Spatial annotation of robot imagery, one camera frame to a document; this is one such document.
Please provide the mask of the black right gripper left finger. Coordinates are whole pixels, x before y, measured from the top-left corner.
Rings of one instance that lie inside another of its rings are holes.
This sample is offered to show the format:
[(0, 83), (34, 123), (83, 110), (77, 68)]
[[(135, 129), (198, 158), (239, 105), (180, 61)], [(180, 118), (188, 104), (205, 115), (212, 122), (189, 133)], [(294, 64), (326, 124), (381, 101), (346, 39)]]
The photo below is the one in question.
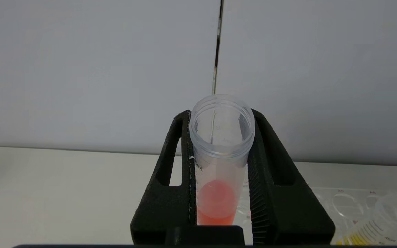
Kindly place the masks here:
[[(191, 111), (176, 115), (170, 125), (145, 192), (131, 220), (135, 245), (162, 245), (168, 230), (197, 224), (196, 178), (189, 136)], [(170, 179), (178, 143), (181, 144), (181, 184)]]

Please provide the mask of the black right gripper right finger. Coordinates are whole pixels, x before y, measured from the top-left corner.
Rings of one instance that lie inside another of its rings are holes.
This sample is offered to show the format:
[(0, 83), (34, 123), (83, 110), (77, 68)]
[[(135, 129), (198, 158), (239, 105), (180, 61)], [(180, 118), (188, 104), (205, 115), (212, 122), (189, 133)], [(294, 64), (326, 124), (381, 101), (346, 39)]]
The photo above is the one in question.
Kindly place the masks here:
[(253, 114), (247, 162), (253, 245), (330, 245), (335, 224), (271, 124), (259, 111)]

